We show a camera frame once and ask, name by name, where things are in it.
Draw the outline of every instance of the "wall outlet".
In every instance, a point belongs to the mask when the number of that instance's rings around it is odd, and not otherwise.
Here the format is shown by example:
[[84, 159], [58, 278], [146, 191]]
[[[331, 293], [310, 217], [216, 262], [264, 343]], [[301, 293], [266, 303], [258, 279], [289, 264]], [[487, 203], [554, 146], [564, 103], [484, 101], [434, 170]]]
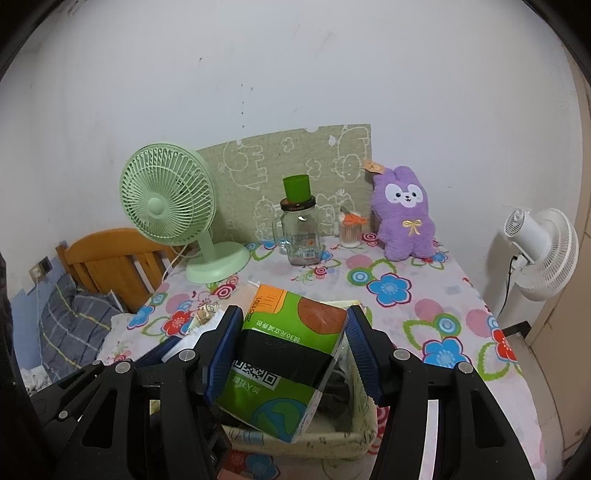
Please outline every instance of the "wall outlet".
[[43, 273], [43, 269], [39, 266], [39, 264], [35, 265], [29, 270], [29, 275], [31, 276], [35, 285], [39, 285], [39, 282], [43, 279], [43, 277], [45, 277], [45, 273]]
[[41, 260], [38, 263], [38, 265], [41, 268], [43, 275], [47, 275], [50, 271], [53, 270], [53, 265], [51, 264], [51, 262], [49, 261], [49, 258], [47, 258], [47, 257], [45, 257], [43, 260]]

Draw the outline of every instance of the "earth graphic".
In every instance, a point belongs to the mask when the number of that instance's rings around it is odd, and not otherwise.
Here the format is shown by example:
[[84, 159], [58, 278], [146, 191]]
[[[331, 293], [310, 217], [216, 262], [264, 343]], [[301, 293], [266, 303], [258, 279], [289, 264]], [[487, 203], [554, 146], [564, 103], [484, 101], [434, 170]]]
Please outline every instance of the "earth graphic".
[[284, 442], [290, 442], [306, 406], [291, 398], [275, 398], [263, 403], [252, 415], [252, 424]]

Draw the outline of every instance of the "qr code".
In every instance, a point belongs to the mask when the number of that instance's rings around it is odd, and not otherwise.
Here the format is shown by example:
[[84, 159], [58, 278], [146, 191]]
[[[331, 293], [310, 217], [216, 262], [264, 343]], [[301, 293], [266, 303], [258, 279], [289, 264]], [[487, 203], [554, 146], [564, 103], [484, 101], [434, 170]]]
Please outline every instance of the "qr code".
[[232, 370], [244, 375], [247, 378], [250, 378], [251, 380], [254, 380], [260, 385], [270, 388], [271, 390], [275, 390], [275, 387], [281, 379], [281, 377], [272, 374], [271, 372], [247, 364], [246, 362], [241, 362], [239, 360], [234, 360], [234, 363], [232, 364]]

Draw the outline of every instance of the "jar lid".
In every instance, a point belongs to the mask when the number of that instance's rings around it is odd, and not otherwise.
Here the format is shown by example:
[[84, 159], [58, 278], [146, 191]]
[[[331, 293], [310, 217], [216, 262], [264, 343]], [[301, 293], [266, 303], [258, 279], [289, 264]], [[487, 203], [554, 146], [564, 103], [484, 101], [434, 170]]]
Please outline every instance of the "jar lid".
[[290, 202], [288, 199], [283, 199], [279, 202], [279, 205], [284, 212], [301, 212], [302, 210], [307, 210], [316, 205], [316, 198], [314, 198], [314, 195], [311, 195], [309, 200], [300, 203], [294, 203]]
[[303, 203], [312, 197], [310, 193], [310, 177], [308, 175], [292, 175], [283, 179], [285, 196], [290, 203]]

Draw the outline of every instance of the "fan power cord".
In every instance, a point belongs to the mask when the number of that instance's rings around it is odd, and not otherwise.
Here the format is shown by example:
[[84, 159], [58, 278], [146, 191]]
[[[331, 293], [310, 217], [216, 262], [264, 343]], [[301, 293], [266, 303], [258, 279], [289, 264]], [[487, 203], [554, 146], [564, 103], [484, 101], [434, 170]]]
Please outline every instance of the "fan power cord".
[[[189, 244], [187, 244], [187, 245], [184, 246], [184, 248], [178, 254], [178, 257], [181, 257], [181, 258], [195, 258], [196, 256], [198, 256], [198, 255], [201, 254], [201, 250], [197, 250], [193, 255], [183, 255], [182, 253], [184, 252], [185, 248], [187, 248], [188, 246], [189, 246]], [[170, 247], [170, 248], [173, 249], [173, 252], [174, 253], [177, 253], [177, 251], [174, 249], [174, 247]]]
[[178, 260], [180, 257], [182, 257], [182, 256], [183, 256], [183, 252], [184, 252], [184, 251], [187, 249], [187, 247], [188, 247], [188, 246], [189, 246], [189, 244], [185, 245], [185, 246], [183, 247], [183, 249], [182, 249], [182, 250], [181, 250], [181, 251], [180, 251], [180, 252], [177, 254], [177, 256], [176, 256], [176, 257], [174, 257], [174, 260], [173, 260], [172, 262], [170, 262], [170, 265], [169, 265], [168, 267], [166, 267], [166, 270], [164, 270], [164, 274], [162, 275], [162, 280], [160, 280], [160, 283], [162, 283], [162, 282], [164, 281], [164, 279], [166, 278], [166, 275], [168, 274], [168, 271], [169, 271], [170, 269], [172, 269], [172, 267], [173, 267], [174, 263], [175, 263], [175, 262], [176, 262], [176, 261], [177, 261], [177, 260]]
[[501, 313], [503, 313], [503, 309], [505, 308], [505, 305], [507, 305], [507, 299], [509, 298], [509, 289], [511, 288], [511, 275], [513, 273], [513, 262], [515, 260], [517, 260], [519, 257], [517, 255], [513, 255], [513, 257], [511, 258], [511, 261], [509, 262], [509, 274], [507, 276], [507, 290], [505, 292], [505, 301], [503, 302], [503, 306], [501, 307], [501, 311], [499, 312], [499, 314], [497, 315], [498, 317], [501, 316]]

